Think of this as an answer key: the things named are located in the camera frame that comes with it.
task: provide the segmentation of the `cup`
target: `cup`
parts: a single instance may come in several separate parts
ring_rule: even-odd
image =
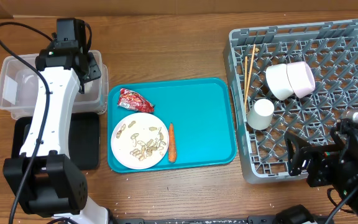
[[[267,67],[266,82],[270,91],[279,100],[285,100],[294,93],[287,76],[287,64]]]
[[[247,122],[251,128],[263,130],[269,127],[272,122],[274,105],[270,100],[260,99],[248,113]]]
[[[294,62],[287,65],[287,75],[295,95],[299,98],[313,92],[316,84],[309,65],[306,62]]]

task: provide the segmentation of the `white plate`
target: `white plate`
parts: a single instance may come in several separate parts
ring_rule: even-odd
[[[136,121],[136,123],[131,128],[129,128],[128,125],[132,121]],[[121,133],[120,137],[117,138],[117,132],[124,124],[126,127]],[[161,128],[163,141],[166,142],[166,145],[162,145],[163,149],[154,151],[150,157],[146,157],[144,160],[140,161],[138,158],[130,154],[130,152],[134,149],[141,150],[142,148],[142,146],[138,143],[136,146],[134,146],[134,142],[131,140],[131,136],[134,133],[139,133],[136,141],[143,141],[145,143],[147,143],[150,139],[160,139],[158,130],[150,131],[149,127]],[[130,169],[147,169],[156,165],[161,161],[165,153],[167,153],[168,143],[169,137],[167,127],[165,127],[164,123],[158,117],[148,113],[134,113],[126,116],[124,119],[118,122],[111,135],[111,150],[114,154],[114,157],[122,165]]]

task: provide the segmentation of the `orange carrot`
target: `orange carrot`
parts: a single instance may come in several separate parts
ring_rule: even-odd
[[[175,162],[177,160],[177,146],[175,144],[175,135],[173,133],[173,124],[169,126],[169,147],[168,147],[168,160]]]

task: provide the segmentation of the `gray dish rack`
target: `gray dish rack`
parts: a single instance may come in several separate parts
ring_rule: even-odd
[[[252,62],[247,111],[261,98],[275,106],[273,121],[263,131],[247,127],[244,111],[244,59],[248,56],[250,65],[253,44],[259,52]],[[358,19],[235,29],[223,57],[245,180],[259,184],[306,178],[306,171],[288,175],[283,134],[291,131],[311,144],[331,144],[329,130],[336,120],[343,112],[358,109]],[[299,61],[311,67],[315,91],[300,99],[276,99],[267,86],[266,68]]]

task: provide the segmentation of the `red wrapper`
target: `red wrapper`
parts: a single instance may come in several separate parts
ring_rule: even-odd
[[[153,113],[154,105],[147,101],[143,96],[135,91],[122,88],[119,91],[118,106],[125,109]]]

